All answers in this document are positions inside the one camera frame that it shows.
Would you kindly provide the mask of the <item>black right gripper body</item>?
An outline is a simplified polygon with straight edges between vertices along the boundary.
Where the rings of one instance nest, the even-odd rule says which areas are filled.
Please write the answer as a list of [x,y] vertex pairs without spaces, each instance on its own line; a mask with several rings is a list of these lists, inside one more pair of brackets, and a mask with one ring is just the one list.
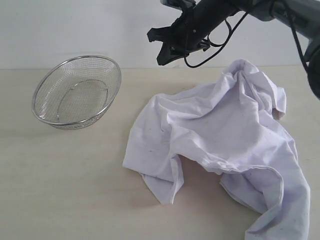
[[201,0],[193,8],[182,11],[170,26],[179,42],[171,45],[187,44],[188,52],[201,50],[201,41],[219,24],[239,11],[231,0]]

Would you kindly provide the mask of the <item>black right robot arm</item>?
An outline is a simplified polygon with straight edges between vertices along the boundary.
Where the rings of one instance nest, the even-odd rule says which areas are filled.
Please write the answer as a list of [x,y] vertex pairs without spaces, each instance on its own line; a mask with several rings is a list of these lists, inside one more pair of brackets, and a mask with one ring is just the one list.
[[317,0],[163,0],[181,11],[170,25],[151,28],[149,42],[161,42],[156,58],[165,66],[211,47],[222,51],[247,16],[277,20],[290,29],[312,93],[320,96],[320,3]]

